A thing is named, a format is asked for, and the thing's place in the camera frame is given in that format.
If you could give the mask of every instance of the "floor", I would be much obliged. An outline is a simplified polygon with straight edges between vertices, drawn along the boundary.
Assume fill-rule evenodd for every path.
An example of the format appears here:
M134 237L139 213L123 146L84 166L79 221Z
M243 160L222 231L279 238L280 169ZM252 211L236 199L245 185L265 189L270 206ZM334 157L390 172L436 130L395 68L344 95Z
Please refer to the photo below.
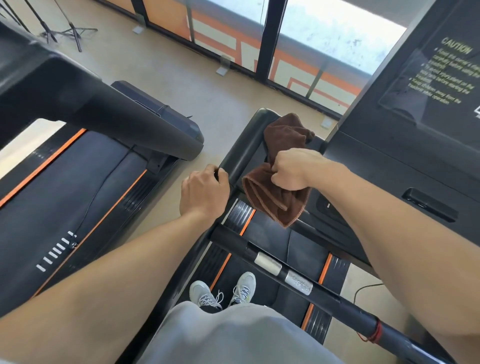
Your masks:
M10 1L32 33L43 29L21 0ZM97 73L104 82L126 80L151 96L169 104L184 115L193 115L205 136L200 156L170 178L168 188L131 239L179 215L180 181L207 163L219 164L251 116L259 108L279 114L295 112L303 124L326 138L335 123L323 114L270 89L248 77L229 71L224 77L215 73L218 63L152 31L135 34L136 23L93 0L61 0L62 7L76 26L97 27L99 32L82 41L79 53L75 43L61 38L56 48L84 67ZM53 0L37 0L36 10L54 30L68 27ZM9 146L0 151L0 177L52 135L61 124L37 121ZM355 291L379 280L351 266L342 295L353 300ZM357 304L386 323L405 331L410 316L384 286L366 288L358 294ZM333 320L325 346L347 364L389 364L396 358L382 348L364 343L357 334Z

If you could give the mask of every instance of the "black treadmill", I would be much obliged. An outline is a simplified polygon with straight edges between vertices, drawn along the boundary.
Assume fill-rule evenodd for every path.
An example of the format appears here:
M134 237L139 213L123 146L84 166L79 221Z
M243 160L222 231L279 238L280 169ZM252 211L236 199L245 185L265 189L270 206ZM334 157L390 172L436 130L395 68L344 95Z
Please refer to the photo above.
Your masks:
M0 148L38 118L66 124L0 179L0 316L124 241L203 148L187 117L0 17Z
M475 0L437 0L420 14L340 122L331 140L307 148L404 199L480 244L480 46ZM249 205L243 175L266 159L265 127L279 117L261 109L223 160L227 209L189 251L149 319L119 359L131 363L170 308L201 279L231 297L246 270L257 276L254 303L268 305L323 342L331 317L408 363L453 363L338 295L349 263L375 274L352 229L318 191L282 229Z

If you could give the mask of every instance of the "sneaker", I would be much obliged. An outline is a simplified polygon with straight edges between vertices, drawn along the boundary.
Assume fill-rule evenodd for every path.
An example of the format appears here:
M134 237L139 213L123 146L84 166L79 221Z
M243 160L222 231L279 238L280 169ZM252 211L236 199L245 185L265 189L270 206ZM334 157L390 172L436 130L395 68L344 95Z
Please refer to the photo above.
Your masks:
M253 294L255 293L256 286L257 281L255 275L252 272L243 273L233 289L233 297L229 306L238 303L250 303Z
M197 280L190 286L190 301L198 307L212 306L222 309L220 303L223 301L223 293L218 291L216 298L210 292L210 288L201 280Z

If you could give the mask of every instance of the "hand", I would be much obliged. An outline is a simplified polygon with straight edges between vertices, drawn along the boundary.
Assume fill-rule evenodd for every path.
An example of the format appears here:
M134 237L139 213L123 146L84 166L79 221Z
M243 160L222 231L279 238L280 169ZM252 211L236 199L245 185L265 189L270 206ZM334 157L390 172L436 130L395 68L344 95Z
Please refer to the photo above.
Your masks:
M306 187L315 187L315 176L321 176L321 167L338 164L311 149L292 148L280 151L272 171L272 182L289 191L297 191Z
M194 171L182 181L181 215L198 213L211 225L223 214L230 194L228 173L220 168L217 181L215 169L216 166L209 164L203 171Z

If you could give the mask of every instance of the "shoelace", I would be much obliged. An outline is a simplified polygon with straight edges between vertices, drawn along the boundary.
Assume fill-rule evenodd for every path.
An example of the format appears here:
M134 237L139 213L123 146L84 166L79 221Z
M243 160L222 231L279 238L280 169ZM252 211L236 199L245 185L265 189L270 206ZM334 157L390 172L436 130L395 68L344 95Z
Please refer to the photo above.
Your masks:
M238 299L238 303L248 303L247 297L249 293L250 288L248 288L247 286L235 286L235 288L233 289L233 299Z
M213 295L211 293L206 293L203 296L200 296L198 300L199 306L220 306L223 301L223 292L218 291L215 300L213 300Z

